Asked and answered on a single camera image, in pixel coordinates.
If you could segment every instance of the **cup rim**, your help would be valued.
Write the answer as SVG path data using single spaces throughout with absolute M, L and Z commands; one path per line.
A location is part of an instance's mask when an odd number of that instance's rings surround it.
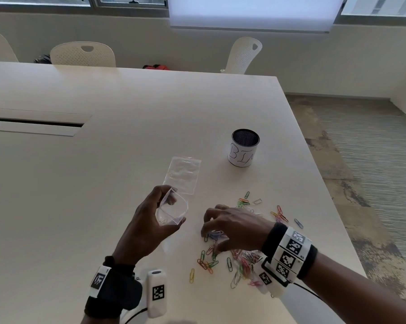
M 254 144 L 253 146 L 243 146 L 242 144 L 236 142 L 236 141 L 234 140 L 234 138 L 233 138 L 233 135 L 234 135 L 234 133 L 236 133 L 236 132 L 238 132 L 238 131 L 247 131 L 247 132 L 254 133 L 254 134 L 257 136 L 257 138 L 258 138 L 257 143 Z M 260 136 L 259 136 L 256 132 L 254 132 L 253 130 L 249 130 L 249 129 L 247 129 L 247 128 L 240 128 L 240 129 L 238 129 L 238 130 L 235 130 L 235 131 L 231 134 L 231 139 L 232 139 L 232 141 L 233 141 L 234 143 L 236 143 L 236 144 L 238 144 L 239 146 L 242 146 L 242 147 L 244 147 L 244 148 L 253 148 L 253 147 L 257 146 L 257 145 L 260 143 Z

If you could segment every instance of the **white table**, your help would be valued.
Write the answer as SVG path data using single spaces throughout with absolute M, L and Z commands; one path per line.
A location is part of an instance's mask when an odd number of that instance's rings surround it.
M 0 132 L 0 323 L 79 322 L 94 272 L 174 155 L 202 164 L 179 250 L 158 248 L 138 265 L 168 273 L 168 313 L 149 322 L 290 324 L 303 311 L 307 323 L 326 314 L 297 287 L 285 297 L 290 312 L 244 282 L 230 289 L 226 254 L 213 275 L 196 263 L 209 246 L 200 238 L 206 208 L 234 206 L 246 191 L 268 218 L 280 204 L 320 251 L 363 274 L 276 77 L 0 63 L 0 108 L 92 116 L 73 137 Z M 261 139 L 246 169 L 227 160 L 237 128 Z

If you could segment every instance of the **person's left hand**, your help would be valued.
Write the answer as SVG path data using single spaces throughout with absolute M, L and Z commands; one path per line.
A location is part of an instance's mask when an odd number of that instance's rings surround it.
M 160 226 L 155 217 L 159 202 L 170 189 L 170 185 L 155 186 L 137 207 L 134 217 L 113 252 L 116 264 L 135 265 L 140 259 L 154 251 L 164 239 L 176 232 L 184 223 L 185 217 L 179 225 Z M 167 202 L 172 205 L 176 200 L 168 197 Z

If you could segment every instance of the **cable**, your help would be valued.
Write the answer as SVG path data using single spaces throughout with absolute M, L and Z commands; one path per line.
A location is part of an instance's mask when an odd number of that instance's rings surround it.
M 297 283 L 293 283 L 294 285 L 300 286 L 303 290 L 308 291 L 309 293 L 313 294 L 314 296 L 316 296 L 318 299 L 320 299 L 321 301 L 323 301 L 319 296 L 317 296 L 314 292 L 312 292 L 311 290 L 308 290 L 307 288 L 301 286 L 300 284 Z
M 141 314 L 142 312 L 147 311 L 147 308 L 143 308 L 142 310 L 136 312 L 133 316 L 131 316 L 131 318 L 125 322 L 125 324 L 128 324 L 130 322 L 130 320 L 132 320 L 135 316 L 137 316 L 138 314 Z

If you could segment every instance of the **person's right forearm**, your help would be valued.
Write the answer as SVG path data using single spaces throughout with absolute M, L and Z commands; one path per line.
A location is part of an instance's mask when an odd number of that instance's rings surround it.
M 323 254 L 303 282 L 347 324 L 406 324 L 405 301 Z

